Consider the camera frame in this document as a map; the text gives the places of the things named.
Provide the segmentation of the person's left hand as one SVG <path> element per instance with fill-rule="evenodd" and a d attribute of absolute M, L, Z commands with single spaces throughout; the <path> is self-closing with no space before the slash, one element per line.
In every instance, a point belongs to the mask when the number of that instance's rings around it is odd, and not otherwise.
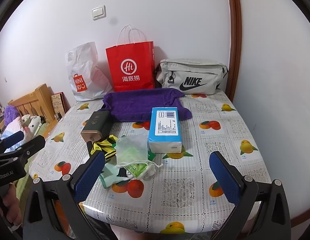
<path fill-rule="evenodd" d="M 3 198 L 3 204 L 8 208 L 6 219 L 9 223 L 13 223 L 14 226 L 19 226 L 22 223 L 22 214 L 19 207 L 19 199 L 16 197 L 16 187 L 14 184 L 9 184 L 9 190 Z"/>

